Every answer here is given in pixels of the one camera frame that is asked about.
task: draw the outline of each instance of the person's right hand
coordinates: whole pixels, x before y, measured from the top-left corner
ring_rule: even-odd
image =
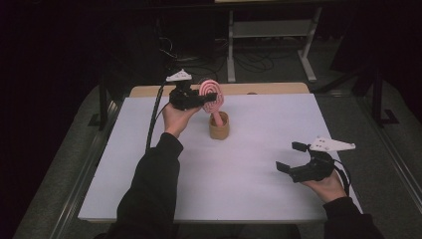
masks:
[[[321,181],[305,181],[302,184],[310,187],[325,203],[347,196],[335,170]]]

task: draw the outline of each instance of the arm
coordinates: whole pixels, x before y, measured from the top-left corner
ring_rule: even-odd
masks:
[[[164,111],[165,132],[157,146],[139,161],[130,189],[117,209],[117,220],[106,238],[170,238],[177,196],[178,156],[183,150],[177,139],[199,109]]]
[[[335,171],[321,181],[306,181],[325,205],[327,221],[324,224],[324,238],[384,238],[373,224],[369,214],[361,214],[341,186]]]

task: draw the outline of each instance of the gray floor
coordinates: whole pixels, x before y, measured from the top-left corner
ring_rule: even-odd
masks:
[[[317,77],[314,84],[308,83],[296,55],[296,49],[301,43],[294,39],[272,42],[271,46],[277,44],[277,49],[271,50],[271,55],[257,48],[257,45],[269,45],[268,42],[260,40],[258,43],[238,44],[240,46],[236,49],[235,65],[237,82],[304,82],[310,89],[317,89],[341,76],[341,73],[329,69],[339,40],[314,42],[309,55]],[[193,76],[195,81],[209,77],[224,84],[227,83],[224,63],[225,57],[221,57],[208,64],[208,70],[194,67],[195,64],[202,66],[195,62],[180,64],[180,67],[197,74]],[[339,153],[352,175],[352,186],[358,194],[363,211],[373,215],[375,224],[386,238],[420,238],[422,215],[408,187],[403,183],[392,155],[396,153],[401,156],[415,179],[422,181],[422,126],[407,110],[400,94],[384,84],[383,107],[393,110],[400,123],[389,124],[380,129],[367,116],[370,94],[362,99],[352,96],[350,88],[353,83],[354,81],[349,81],[331,94],[316,96],[331,136],[356,144],[356,150]],[[102,147],[99,138],[106,138],[104,133],[98,132],[97,126],[89,126],[92,115],[99,112],[98,100],[98,89],[95,88],[75,116],[67,137],[15,235],[16,239],[94,238],[108,229],[107,224],[79,220],[77,215],[84,198],[74,197],[76,192],[84,195],[88,189],[95,167],[88,170],[84,168],[90,158],[100,156],[99,150]],[[387,136],[389,141],[386,142],[383,136]],[[299,226],[304,239],[323,237],[322,223]],[[192,228],[194,227],[182,226],[181,231]],[[277,225],[249,225],[245,228],[231,227],[230,231],[243,231],[243,236],[248,238],[280,238],[280,228]],[[213,229],[214,232],[222,230],[228,229]],[[261,233],[259,236],[253,234],[258,232]]]

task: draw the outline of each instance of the hand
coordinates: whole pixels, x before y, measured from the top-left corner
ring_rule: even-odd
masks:
[[[172,104],[168,104],[162,111],[164,117],[164,131],[179,137],[186,129],[190,118],[201,108],[194,108],[187,111],[175,109]]]
[[[325,203],[347,196],[335,170],[321,181],[305,181],[302,184],[310,187]]]

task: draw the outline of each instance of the white plastic part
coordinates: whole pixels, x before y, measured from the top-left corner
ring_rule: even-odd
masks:
[[[186,81],[186,80],[192,80],[192,76],[187,74],[183,69],[174,74],[173,76],[167,77],[167,82],[177,82],[177,81]]]
[[[354,145],[354,143],[337,141],[320,136],[318,136],[310,146],[310,149],[315,151],[341,151],[355,148],[356,145]]]

